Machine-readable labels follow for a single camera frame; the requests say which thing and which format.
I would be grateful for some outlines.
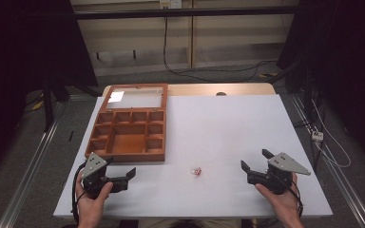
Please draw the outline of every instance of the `white tabletop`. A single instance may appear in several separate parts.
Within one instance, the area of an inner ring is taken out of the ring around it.
[[[99,98],[80,150],[68,175],[55,217],[72,218],[71,186],[77,167],[84,162],[86,145]],[[264,172],[265,148],[285,152],[312,172],[298,175],[304,217],[332,215],[317,177],[279,95],[170,96],[166,113],[165,162],[110,165],[108,177],[137,174],[128,190],[110,194],[105,217],[116,219],[264,218],[274,215],[270,204],[247,183],[240,168],[244,160],[252,170]],[[200,176],[190,170],[200,167]]]

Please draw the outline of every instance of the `black metal bar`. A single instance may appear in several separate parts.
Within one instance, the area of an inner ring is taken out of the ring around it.
[[[316,13],[324,10],[324,4],[307,6],[261,7],[261,8],[228,8],[228,9],[146,9],[129,11],[76,11],[61,12],[26,12],[25,16],[35,19],[49,20],[95,20],[120,18],[150,18],[150,17],[189,17],[189,16],[228,16],[228,15],[266,15],[266,14],[296,14]]]

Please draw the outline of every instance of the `brown wooden organizer box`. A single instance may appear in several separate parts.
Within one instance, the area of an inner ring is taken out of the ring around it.
[[[85,156],[94,152],[114,162],[164,162],[166,102],[167,84],[112,85]]]

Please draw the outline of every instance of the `power strip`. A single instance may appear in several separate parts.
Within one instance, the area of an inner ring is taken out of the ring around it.
[[[324,139],[324,133],[319,131],[312,131],[311,139],[315,142],[322,142],[322,140]]]

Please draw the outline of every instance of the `white cable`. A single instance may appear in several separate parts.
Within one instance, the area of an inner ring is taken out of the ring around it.
[[[325,124],[324,124],[324,121],[322,121],[322,118],[321,116],[319,115],[319,112],[318,112],[318,108],[316,106],[316,103],[314,103],[313,100],[311,100],[313,102],[313,105],[314,105],[314,108],[316,109],[316,112],[317,112],[317,115],[318,115],[318,118],[319,120],[321,121],[322,123],[322,127],[324,127],[325,131],[328,133],[328,135],[331,137],[331,139],[333,139],[335,141],[335,143],[340,147],[340,149],[342,149],[343,153],[346,155],[346,157],[348,158],[348,161],[349,163],[346,164],[346,165],[343,165],[343,164],[338,164],[336,161],[330,159],[327,154],[325,153],[325,151],[319,147],[318,143],[316,143],[316,146],[318,148],[318,150],[325,156],[325,158],[327,158],[328,161],[330,161],[331,163],[333,163],[334,165],[338,166],[338,167],[341,167],[341,168],[346,168],[346,167],[349,167],[352,163],[351,161],[351,158],[349,157],[348,153],[346,153],[345,149],[342,147],[342,145],[340,145],[340,143],[334,138],[334,136],[331,135],[330,131],[327,129],[327,127],[325,127]]]

